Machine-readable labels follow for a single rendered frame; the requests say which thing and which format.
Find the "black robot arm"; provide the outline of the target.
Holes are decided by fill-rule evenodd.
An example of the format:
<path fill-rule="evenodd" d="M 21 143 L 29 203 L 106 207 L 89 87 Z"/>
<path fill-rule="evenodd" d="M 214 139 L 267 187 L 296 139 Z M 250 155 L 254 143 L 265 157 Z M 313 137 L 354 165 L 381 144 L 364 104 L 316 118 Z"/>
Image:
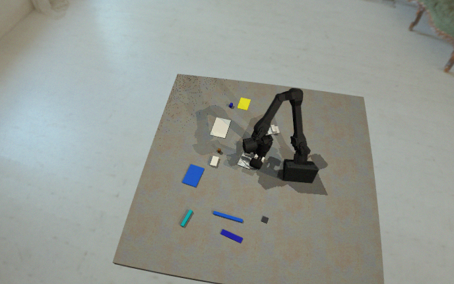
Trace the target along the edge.
<path fill-rule="evenodd" d="M 256 155 L 257 148 L 261 150 L 268 148 L 269 142 L 273 141 L 271 135 L 266 135 L 271 126 L 271 121 L 280 105 L 287 100 L 289 100 L 292 105 L 294 134 L 293 136 L 290 136 L 290 138 L 291 144 L 296 151 L 296 154 L 294 154 L 294 163 L 307 165 L 308 154 L 310 154 L 311 150 L 307 146 L 303 131 L 301 114 L 303 91 L 298 88 L 291 88 L 289 91 L 276 94 L 265 115 L 255 124 L 251 138 L 243 139 L 243 150 L 245 153 L 253 153 Z"/>

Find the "white flat rectangular plate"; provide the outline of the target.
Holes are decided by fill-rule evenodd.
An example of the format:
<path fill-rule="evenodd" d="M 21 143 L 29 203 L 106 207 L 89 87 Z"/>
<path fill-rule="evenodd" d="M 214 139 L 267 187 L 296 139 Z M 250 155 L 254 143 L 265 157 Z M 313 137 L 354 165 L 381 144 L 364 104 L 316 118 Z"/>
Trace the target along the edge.
<path fill-rule="evenodd" d="M 230 126 L 230 122 L 231 122 L 231 120 L 226 120 L 223 118 L 216 118 L 210 135 L 215 136 L 215 137 L 221 137 L 221 138 L 225 139 L 228 128 Z"/>

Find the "yellow flat plate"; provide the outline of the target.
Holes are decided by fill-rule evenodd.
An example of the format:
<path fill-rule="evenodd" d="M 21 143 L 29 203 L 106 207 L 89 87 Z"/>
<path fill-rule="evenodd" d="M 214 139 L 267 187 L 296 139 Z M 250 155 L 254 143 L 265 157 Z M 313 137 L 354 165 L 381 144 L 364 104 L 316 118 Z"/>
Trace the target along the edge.
<path fill-rule="evenodd" d="M 237 108 L 247 110 L 249 107 L 250 101 L 251 101 L 251 99 L 241 97 Z"/>

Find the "teal flat bar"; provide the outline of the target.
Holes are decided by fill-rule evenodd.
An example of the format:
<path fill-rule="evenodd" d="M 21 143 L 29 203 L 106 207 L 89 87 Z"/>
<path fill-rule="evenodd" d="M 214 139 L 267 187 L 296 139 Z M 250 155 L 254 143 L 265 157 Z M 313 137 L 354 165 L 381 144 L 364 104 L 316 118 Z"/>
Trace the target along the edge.
<path fill-rule="evenodd" d="M 180 226 L 183 226 L 183 227 L 185 226 L 185 224 L 186 224 L 187 220 L 189 219 L 189 217 L 191 216 L 192 212 L 193 212 L 192 210 L 189 210 L 189 212 L 188 212 L 187 215 L 185 216 L 185 218 L 184 218 L 184 220 L 182 221 L 182 223 L 181 223 Z"/>

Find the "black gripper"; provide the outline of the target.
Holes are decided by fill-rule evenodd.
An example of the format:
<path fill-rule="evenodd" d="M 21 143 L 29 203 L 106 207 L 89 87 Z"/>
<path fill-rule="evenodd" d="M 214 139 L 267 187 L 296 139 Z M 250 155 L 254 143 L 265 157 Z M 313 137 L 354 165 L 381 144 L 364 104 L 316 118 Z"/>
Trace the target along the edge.
<path fill-rule="evenodd" d="M 272 144 L 273 144 L 273 142 L 270 141 L 270 142 L 269 142 L 268 148 L 265 149 L 265 150 L 261 150 L 261 149 L 257 148 L 256 154 L 258 155 L 258 157 L 257 157 L 257 159 L 252 158 L 251 161 L 250 161 L 250 163 L 249 163 L 249 165 L 250 165 L 251 167 L 253 167 L 253 168 L 256 168 L 256 169 L 260 170 L 261 167 L 262 167 L 262 165 L 263 165 L 263 162 L 262 162 L 261 160 L 262 160 L 263 157 L 266 156 L 267 152 L 269 152 L 269 150 L 270 150 Z M 259 159 L 260 159 L 260 160 L 259 160 Z"/>

